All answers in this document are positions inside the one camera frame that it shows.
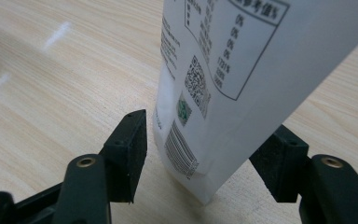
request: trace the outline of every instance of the wood grain surface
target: wood grain surface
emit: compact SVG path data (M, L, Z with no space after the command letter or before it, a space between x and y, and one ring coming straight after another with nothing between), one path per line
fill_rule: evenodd
M135 204L114 223L300 223L247 161L201 205L164 169L152 134L162 0L0 0L0 190L16 202L97 153L122 117L145 108L148 154ZM358 172L358 48L285 122Z

